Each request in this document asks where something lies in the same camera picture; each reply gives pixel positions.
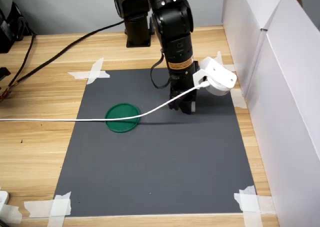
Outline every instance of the white cable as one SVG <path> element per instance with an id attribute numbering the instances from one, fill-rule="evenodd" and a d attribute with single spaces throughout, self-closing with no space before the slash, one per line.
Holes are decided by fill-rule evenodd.
<path id="1" fill-rule="evenodd" d="M 177 95 L 176 97 L 170 99 L 169 101 L 159 105 L 158 107 L 140 114 L 140 115 L 136 115 L 136 116 L 130 116 L 130 117 L 123 117 L 123 118 L 88 118 L 88 119 L 63 119 L 63 118 L 57 118 L 57 119 L 50 119 L 50 118 L 0 118 L 0 122 L 3 121 L 20 121 L 20 122 L 26 122 L 26 121 L 43 121 L 43 122 L 104 122 L 104 121 L 125 121 L 125 120 L 131 120 L 131 119 L 135 119 L 135 118 L 141 118 L 143 116 L 147 116 L 155 111 L 157 111 L 158 109 L 166 106 L 167 104 L 175 101 L 176 99 L 179 99 L 180 97 L 190 93 L 191 91 L 194 91 L 196 89 L 200 89 L 200 88 L 206 88 L 208 87 L 210 84 L 208 81 L 204 81 L 201 84 L 188 89 L 187 91 Z"/>

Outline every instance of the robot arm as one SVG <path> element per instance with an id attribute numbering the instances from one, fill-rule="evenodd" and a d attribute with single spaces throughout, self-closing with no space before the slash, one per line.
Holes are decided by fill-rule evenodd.
<path id="1" fill-rule="evenodd" d="M 200 66 L 194 61 L 191 41 L 194 23 L 187 0 L 115 0 L 115 5 L 119 16 L 124 19 L 128 43 L 134 47 L 143 46 L 142 42 L 150 39 L 147 12 L 151 7 L 155 32 L 162 47 L 161 59 L 151 68 L 151 73 L 165 58 L 170 75 L 163 86 L 157 86 L 152 75 L 151 80 L 157 89 L 170 84 L 170 99 L 204 80 L 210 84 L 207 90 L 218 96 L 225 95 L 235 86 L 237 76 L 223 67 L 222 59 L 216 61 L 207 57 Z M 196 96 L 197 90 L 193 90 L 171 102 L 169 108 L 191 114 L 195 111 Z"/>
<path id="2" fill-rule="evenodd" d="M 193 74 L 198 63 L 193 58 L 191 32 L 193 17 L 187 0 L 149 0 L 155 32 L 163 49 L 170 75 L 170 99 L 194 87 Z M 191 114 L 197 91 L 177 99 L 170 109 Z"/>

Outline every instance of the black cable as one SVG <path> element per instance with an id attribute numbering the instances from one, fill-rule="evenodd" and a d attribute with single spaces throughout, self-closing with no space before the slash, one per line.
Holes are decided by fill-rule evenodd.
<path id="1" fill-rule="evenodd" d="M 0 226 L 1 227 L 10 227 L 7 223 L 3 222 L 1 219 L 0 219 Z"/>
<path id="2" fill-rule="evenodd" d="M 153 86 L 156 87 L 158 90 L 164 89 L 164 88 L 167 87 L 167 86 L 170 84 L 170 82 L 171 82 L 171 78 L 169 77 L 167 83 L 165 83 L 164 85 L 158 86 L 158 85 L 156 85 L 156 83 L 154 82 L 154 80 L 153 80 L 153 78 L 152 78 L 152 72 L 154 71 L 155 67 L 157 67 L 158 65 L 160 65 L 160 64 L 162 63 L 162 61 L 164 61 L 164 58 L 165 58 L 165 54 L 164 54 L 163 49 L 161 49 L 161 58 L 160 58 L 160 60 L 159 60 L 157 63 L 155 63 L 155 64 L 151 67 L 151 69 L 150 69 L 151 82 L 152 82 Z"/>
<path id="3" fill-rule="evenodd" d="M 17 77 L 20 75 L 21 71 L 22 71 L 23 68 L 25 67 L 26 62 L 27 62 L 27 59 L 28 59 L 28 56 L 29 56 L 30 51 L 31 51 L 31 48 L 32 48 L 32 45 L 34 44 L 35 38 L 36 38 L 36 35 L 33 34 L 33 35 L 32 35 L 32 38 L 31 38 L 31 42 L 30 42 L 29 49 L 28 49 L 28 51 L 27 51 L 26 54 L 25 54 L 23 63 L 22 63 L 22 65 L 21 65 L 20 69 L 18 70 L 18 72 L 15 74 L 15 76 L 13 77 L 13 79 L 11 80 L 11 82 L 9 83 L 8 87 L 11 87 L 11 86 L 12 86 L 12 84 L 15 82 L 15 80 L 17 79 Z"/>
<path id="4" fill-rule="evenodd" d="M 75 40 L 74 42 L 72 42 L 71 44 L 69 44 L 67 47 L 65 47 L 63 50 L 61 50 L 59 53 L 57 53 L 55 56 L 53 56 L 51 59 L 47 60 L 46 62 L 44 62 L 43 64 L 39 65 L 37 68 L 35 68 L 34 70 L 32 70 L 31 72 L 27 73 L 26 75 L 24 75 L 23 77 L 21 77 L 20 79 L 18 79 L 16 81 L 16 83 L 20 83 L 21 81 L 24 81 L 26 78 L 29 78 L 30 76 L 32 76 L 34 73 L 38 72 L 39 70 L 41 70 L 43 67 L 47 66 L 48 64 L 50 64 L 51 62 L 55 61 L 56 59 L 58 59 L 60 56 L 62 56 L 65 52 L 67 52 L 69 49 L 71 49 L 73 46 L 75 46 L 76 44 L 78 44 L 79 42 L 83 41 L 84 39 L 93 36 L 94 34 L 100 32 L 100 31 L 104 31 L 107 30 L 109 28 L 121 25 L 122 23 L 124 23 L 124 21 L 120 21 L 118 23 L 109 25 L 107 27 L 103 27 L 103 28 L 99 28 L 95 31 L 92 31 L 90 33 L 87 33 L 86 35 L 82 36 L 81 38 Z"/>

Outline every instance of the white tape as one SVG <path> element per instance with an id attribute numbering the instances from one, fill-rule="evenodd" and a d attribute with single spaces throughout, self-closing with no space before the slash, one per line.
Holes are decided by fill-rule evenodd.
<path id="1" fill-rule="evenodd" d="M 56 195 L 52 200 L 26 201 L 24 207 L 29 211 L 29 218 L 49 218 L 48 227 L 62 227 L 65 216 L 71 214 L 71 192 Z"/>
<path id="2" fill-rule="evenodd" d="M 234 193 L 234 199 L 243 211 L 245 227 L 262 227 L 261 214 L 275 214 L 275 207 L 271 196 L 256 195 L 254 186 L 248 186 L 239 193 Z"/>
<path id="3" fill-rule="evenodd" d="M 64 225 L 65 215 L 68 209 L 71 211 L 70 195 L 71 192 L 63 196 L 55 196 L 47 227 L 62 227 Z"/>
<path id="4" fill-rule="evenodd" d="M 72 75 L 76 80 L 88 79 L 86 84 L 89 85 L 98 78 L 110 78 L 109 74 L 105 71 L 101 71 L 103 63 L 104 58 L 101 58 L 92 65 L 91 71 L 68 72 L 68 74 Z"/>
<path id="5" fill-rule="evenodd" d="M 232 71 L 232 72 L 235 72 L 235 71 L 236 71 L 234 64 L 224 64 L 223 66 L 224 66 L 228 71 Z"/>
<path id="6" fill-rule="evenodd" d="M 239 107 L 243 109 L 247 109 L 247 103 L 245 101 L 245 98 L 242 96 L 241 89 L 239 88 L 233 88 L 230 90 L 232 102 L 234 107 Z"/>
<path id="7" fill-rule="evenodd" d="M 68 72 L 69 75 L 72 75 L 76 80 L 88 79 L 90 71 L 83 72 Z M 98 71 L 98 78 L 110 78 L 110 75 L 105 71 Z"/>
<path id="8" fill-rule="evenodd" d="M 20 224 L 22 214 L 18 206 L 0 204 L 0 219 L 7 224 Z"/>
<path id="9" fill-rule="evenodd" d="M 103 63 L 104 63 L 104 58 L 101 58 L 92 65 L 92 68 L 88 77 L 88 82 L 86 83 L 87 85 L 93 83 L 97 78 L 99 78 Z"/>

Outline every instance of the gray mat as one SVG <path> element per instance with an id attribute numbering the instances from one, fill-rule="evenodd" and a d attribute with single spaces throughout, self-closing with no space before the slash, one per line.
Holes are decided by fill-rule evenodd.
<path id="1" fill-rule="evenodd" d="M 119 103 L 145 113 L 169 98 L 149 69 L 108 71 L 86 86 L 78 119 L 104 118 Z M 158 84 L 166 69 L 154 71 Z M 71 191 L 71 216 L 241 212 L 234 193 L 254 184 L 230 94 L 198 91 L 196 114 L 164 107 L 128 133 L 77 122 L 56 187 Z"/>

